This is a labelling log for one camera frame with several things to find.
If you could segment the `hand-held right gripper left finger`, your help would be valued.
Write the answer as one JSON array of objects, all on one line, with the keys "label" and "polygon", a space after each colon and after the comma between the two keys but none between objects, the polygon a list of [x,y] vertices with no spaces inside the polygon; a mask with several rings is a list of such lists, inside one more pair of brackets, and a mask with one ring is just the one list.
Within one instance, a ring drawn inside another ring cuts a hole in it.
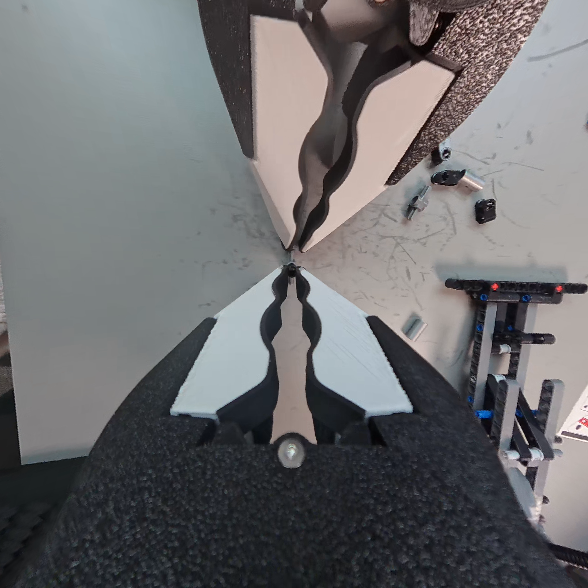
[{"label": "hand-held right gripper left finger", "polygon": [[172,416],[235,423],[254,443],[269,444],[279,394],[273,340],[288,285],[288,267],[277,268],[214,316]]}]

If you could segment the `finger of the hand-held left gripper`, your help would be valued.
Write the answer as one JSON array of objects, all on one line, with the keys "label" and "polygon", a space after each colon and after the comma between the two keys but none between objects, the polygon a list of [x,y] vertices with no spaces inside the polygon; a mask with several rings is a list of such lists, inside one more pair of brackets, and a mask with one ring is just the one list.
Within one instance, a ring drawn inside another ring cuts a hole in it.
[{"label": "finger of the hand-held left gripper", "polygon": [[333,74],[306,11],[251,16],[254,178],[279,240],[298,247],[306,222],[307,160]]},{"label": "finger of the hand-held left gripper", "polygon": [[379,77],[364,93],[351,127],[350,164],[325,194],[326,217],[300,239],[306,252],[372,202],[456,77],[428,59]]}]

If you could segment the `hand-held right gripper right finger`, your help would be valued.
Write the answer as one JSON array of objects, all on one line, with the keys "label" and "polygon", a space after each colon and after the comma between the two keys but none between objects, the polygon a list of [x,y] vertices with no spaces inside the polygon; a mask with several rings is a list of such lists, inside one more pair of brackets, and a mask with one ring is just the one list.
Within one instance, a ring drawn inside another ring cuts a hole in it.
[{"label": "hand-held right gripper right finger", "polygon": [[369,323],[369,315],[303,268],[295,269],[302,328],[309,341],[306,403],[318,445],[349,428],[414,409]]}]

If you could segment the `grey black toy chassis model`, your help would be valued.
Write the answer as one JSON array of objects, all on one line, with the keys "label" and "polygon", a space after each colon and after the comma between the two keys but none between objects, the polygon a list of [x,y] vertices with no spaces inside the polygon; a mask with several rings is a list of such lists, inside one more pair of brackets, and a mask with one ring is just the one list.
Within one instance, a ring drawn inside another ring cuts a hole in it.
[{"label": "grey black toy chassis model", "polygon": [[564,295],[583,295],[585,283],[447,279],[476,306],[467,403],[497,451],[526,518],[545,533],[542,507],[549,466],[563,452],[563,439],[586,435],[558,430],[565,386],[545,379],[537,408],[525,396],[531,346],[553,345],[553,334],[531,332],[539,305],[557,305]]}]

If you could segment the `white sticker sheet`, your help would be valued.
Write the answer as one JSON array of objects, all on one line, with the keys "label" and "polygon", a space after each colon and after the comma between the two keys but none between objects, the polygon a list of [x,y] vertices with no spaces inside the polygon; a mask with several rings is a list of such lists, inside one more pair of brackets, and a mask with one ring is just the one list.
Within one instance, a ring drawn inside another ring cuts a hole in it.
[{"label": "white sticker sheet", "polygon": [[565,419],[557,436],[587,443],[587,387]]}]

